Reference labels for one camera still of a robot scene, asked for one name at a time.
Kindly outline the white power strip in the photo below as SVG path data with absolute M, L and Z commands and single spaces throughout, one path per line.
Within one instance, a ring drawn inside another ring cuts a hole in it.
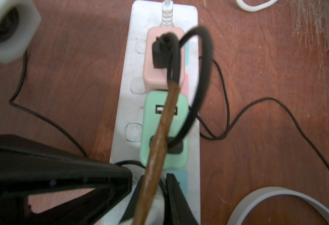
M 174 4 L 173 23 L 184 32 L 198 26 L 198 10 L 195 6 Z M 162 3 L 135 1 L 132 5 L 127 48 L 120 86 L 115 131 L 112 142 L 110 163 L 124 160 L 140 161 L 140 141 L 142 134 L 145 88 L 142 78 L 147 32 L 162 21 Z M 192 105 L 198 84 L 199 40 L 191 38 L 182 48 L 185 51 L 185 88 L 189 105 Z M 186 168 L 175 172 L 190 210 L 201 224 L 200 191 L 200 132 L 199 122 L 193 124 L 188 133 L 188 162 Z M 132 197 L 137 180 L 144 170 L 135 165 L 126 165 L 133 173 L 133 190 L 101 219 L 101 225 L 117 225 Z

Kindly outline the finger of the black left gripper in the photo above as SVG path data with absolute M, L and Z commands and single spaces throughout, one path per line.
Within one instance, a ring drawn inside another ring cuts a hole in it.
M 0 225 L 93 225 L 132 191 L 125 167 L 97 162 L 15 135 L 0 135 Z M 28 196 L 90 188 L 33 213 Z

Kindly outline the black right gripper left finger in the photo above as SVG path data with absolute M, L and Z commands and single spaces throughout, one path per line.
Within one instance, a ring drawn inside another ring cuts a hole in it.
M 129 204 L 124 212 L 124 215 L 122 219 L 120 220 L 120 225 L 124 225 L 125 223 L 132 224 L 132 220 L 135 214 L 136 204 L 140 195 L 142 181 L 143 181 L 143 175 L 140 177 L 140 179 L 137 182 L 136 188 L 132 194 L 132 197 L 129 201 Z

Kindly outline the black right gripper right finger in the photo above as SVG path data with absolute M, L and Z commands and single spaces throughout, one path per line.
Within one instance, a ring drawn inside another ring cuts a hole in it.
M 199 225 L 189 208 L 174 174 L 167 174 L 166 187 L 168 194 L 166 197 L 165 224 Z

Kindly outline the green usb charger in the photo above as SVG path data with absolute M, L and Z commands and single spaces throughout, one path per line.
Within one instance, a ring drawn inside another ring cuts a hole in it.
M 140 145 L 140 161 L 148 163 L 150 144 L 156 133 L 161 119 L 163 106 L 168 96 L 167 91 L 151 91 L 147 94 L 144 104 L 142 123 L 142 138 Z M 179 94 L 175 114 L 169 131 L 168 141 L 171 142 L 181 130 L 189 111 L 188 99 Z M 178 145 L 168 149 L 164 161 L 164 170 L 180 170 L 186 167 L 188 161 L 188 138 L 185 137 Z

